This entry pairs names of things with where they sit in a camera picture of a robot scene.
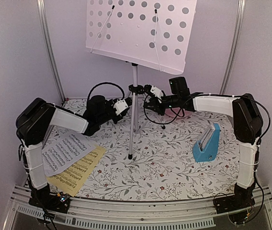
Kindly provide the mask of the white sheet music page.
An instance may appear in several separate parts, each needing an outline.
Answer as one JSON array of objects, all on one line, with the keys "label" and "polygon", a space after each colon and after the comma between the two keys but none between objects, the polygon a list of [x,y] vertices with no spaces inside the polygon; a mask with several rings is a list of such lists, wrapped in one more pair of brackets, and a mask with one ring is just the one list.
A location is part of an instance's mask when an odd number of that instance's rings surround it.
[{"label": "white sheet music page", "polygon": [[50,139],[42,148],[45,175],[51,177],[62,173],[94,149],[94,142],[74,131]]}]

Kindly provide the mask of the white perforated music stand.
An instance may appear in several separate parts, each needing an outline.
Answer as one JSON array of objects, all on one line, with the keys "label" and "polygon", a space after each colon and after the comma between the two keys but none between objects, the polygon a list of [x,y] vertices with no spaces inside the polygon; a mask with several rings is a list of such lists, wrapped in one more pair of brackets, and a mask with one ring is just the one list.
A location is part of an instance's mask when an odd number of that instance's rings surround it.
[{"label": "white perforated music stand", "polygon": [[196,12],[195,0],[89,0],[86,49],[132,66],[130,133],[138,126],[138,67],[184,72]]}]

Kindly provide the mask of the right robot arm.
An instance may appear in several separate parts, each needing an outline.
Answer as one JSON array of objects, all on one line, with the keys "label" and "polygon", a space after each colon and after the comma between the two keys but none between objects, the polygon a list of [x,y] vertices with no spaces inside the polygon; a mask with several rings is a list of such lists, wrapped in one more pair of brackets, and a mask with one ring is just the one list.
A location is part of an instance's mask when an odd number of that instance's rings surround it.
[{"label": "right robot arm", "polygon": [[233,129],[238,140],[240,162],[234,194],[230,205],[242,208],[258,185],[256,170],[259,164],[259,147],[266,131],[262,130],[263,118],[260,108],[264,106],[255,101],[250,93],[243,95],[190,93],[184,77],[169,81],[172,95],[165,95],[152,85],[144,86],[144,93],[150,98],[144,100],[144,110],[151,110],[164,115],[166,109],[179,108],[189,112],[210,112],[224,114],[233,119]]}]

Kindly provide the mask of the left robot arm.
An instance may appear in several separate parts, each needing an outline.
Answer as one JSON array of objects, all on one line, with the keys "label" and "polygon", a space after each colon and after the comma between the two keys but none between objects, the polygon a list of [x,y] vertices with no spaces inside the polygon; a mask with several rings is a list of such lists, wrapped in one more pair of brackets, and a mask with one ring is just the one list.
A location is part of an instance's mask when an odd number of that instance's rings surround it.
[{"label": "left robot arm", "polygon": [[24,162],[29,167],[30,185],[37,191],[34,198],[43,208],[54,203],[53,196],[43,190],[48,187],[43,169],[42,146],[49,126],[58,126],[73,130],[85,136],[92,136],[102,124],[112,120],[120,121],[132,105],[132,99],[107,100],[102,95],[88,100],[83,115],[58,105],[35,98],[16,119],[16,135],[22,143],[25,153]]}]

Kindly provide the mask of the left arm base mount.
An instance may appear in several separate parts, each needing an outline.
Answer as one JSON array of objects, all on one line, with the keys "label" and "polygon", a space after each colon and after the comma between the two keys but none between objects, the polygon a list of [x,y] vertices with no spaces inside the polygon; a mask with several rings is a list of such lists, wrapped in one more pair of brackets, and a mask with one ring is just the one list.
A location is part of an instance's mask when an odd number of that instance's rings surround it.
[{"label": "left arm base mount", "polygon": [[29,204],[46,210],[67,214],[70,207],[70,196],[60,192],[55,195],[48,191],[32,191]]}]

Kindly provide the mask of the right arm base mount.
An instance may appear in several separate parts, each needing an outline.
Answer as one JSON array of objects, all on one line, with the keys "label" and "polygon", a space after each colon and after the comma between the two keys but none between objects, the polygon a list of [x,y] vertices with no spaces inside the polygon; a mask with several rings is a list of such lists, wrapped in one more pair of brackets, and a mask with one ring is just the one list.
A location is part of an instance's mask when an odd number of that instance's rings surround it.
[{"label": "right arm base mount", "polygon": [[213,205],[217,214],[243,209],[243,211],[230,214],[228,217],[233,224],[244,225],[254,209],[255,201],[253,195],[243,197],[241,194],[227,195],[225,193],[217,193],[213,198]]}]

